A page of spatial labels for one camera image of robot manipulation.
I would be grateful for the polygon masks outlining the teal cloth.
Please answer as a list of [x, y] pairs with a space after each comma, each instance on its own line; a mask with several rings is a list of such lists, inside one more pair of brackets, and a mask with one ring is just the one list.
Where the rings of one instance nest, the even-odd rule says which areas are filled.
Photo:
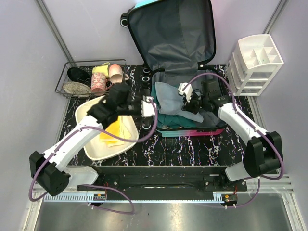
[[[154, 85], [152, 85], [151, 96], [153, 97], [154, 102], [156, 103], [157, 108], [159, 110], [159, 104], [158, 104], [158, 99], [156, 97]], [[186, 119], [179, 115], [173, 115], [173, 116], [165, 115], [165, 114], [161, 114], [158, 111], [158, 125], [157, 126], [161, 129], [195, 128], [197, 127], [197, 123], [198, 122], [196, 121]]]

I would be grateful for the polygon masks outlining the blue cloth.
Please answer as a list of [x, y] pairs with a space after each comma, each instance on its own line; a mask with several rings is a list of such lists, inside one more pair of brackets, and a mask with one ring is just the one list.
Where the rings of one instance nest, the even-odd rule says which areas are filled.
[[159, 104], [159, 112], [169, 116], [182, 116], [186, 119], [202, 123], [204, 118], [200, 113], [194, 114], [183, 111], [183, 98], [179, 95], [178, 89], [164, 82], [155, 82], [156, 97]]

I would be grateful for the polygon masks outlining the yellow towel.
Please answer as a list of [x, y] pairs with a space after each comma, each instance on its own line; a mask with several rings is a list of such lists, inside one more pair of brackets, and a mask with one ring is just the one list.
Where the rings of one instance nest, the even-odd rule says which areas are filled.
[[[131, 137], [130, 132], [124, 125], [122, 116], [119, 116], [117, 121], [112, 123], [108, 128], [105, 129], [105, 131], [123, 139], [129, 139]], [[103, 132], [100, 133], [99, 140], [107, 147], [120, 146], [125, 144], [124, 141], [116, 139]]]

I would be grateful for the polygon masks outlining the pink and teal kids suitcase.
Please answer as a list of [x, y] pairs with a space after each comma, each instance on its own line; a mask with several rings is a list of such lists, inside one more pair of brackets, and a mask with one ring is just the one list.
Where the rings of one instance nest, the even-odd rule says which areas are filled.
[[219, 119], [209, 100], [223, 95], [217, 70], [209, 66], [216, 54], [212, 4], [208, 0], [146, 0], [121, 14], [120, 24], [129, 29], [149, 72], [151, 89], [164, 82], [178, 89], [191, 84], [201, 95], [202, 123], [195, 128], [161, 129], [163, 137], [218, 135], [226, 123]]

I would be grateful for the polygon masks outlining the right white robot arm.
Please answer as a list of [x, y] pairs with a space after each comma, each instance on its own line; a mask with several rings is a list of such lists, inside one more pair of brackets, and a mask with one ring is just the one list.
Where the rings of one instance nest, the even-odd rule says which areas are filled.
[[236, 181], [251, 178], [279, 180], [284, 175], [282, 141], [277, 132], [269, 133], [246, 116], [235, 103], [216, 98], [213, 110], [246, 144], [243, 160], [227, 167], [218, 179], [222, 190], [231, 190]]

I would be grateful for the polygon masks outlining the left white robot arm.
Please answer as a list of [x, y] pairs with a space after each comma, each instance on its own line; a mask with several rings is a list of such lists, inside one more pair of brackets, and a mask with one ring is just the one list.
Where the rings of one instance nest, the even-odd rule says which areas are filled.
[[32, 182], [29, 197], [32, 201], [34, 184], [39, 184], [47, 194], [59, 195], [67, 187], [87, 184], [97, 191], [103, 187], [104, 179], [92, 167], [68, 168], [68, 163], [87, 143], [101, 132], [110, 135], [106, 129], [119, 116], [142, 116], [147, 103], [145, 98], [131, 99], [127, 84], [114, 84], [110, 92], [99, 98], [86, 112], [75, 128], [53, 147], [43, 153], [34, 151], [29, 157]]

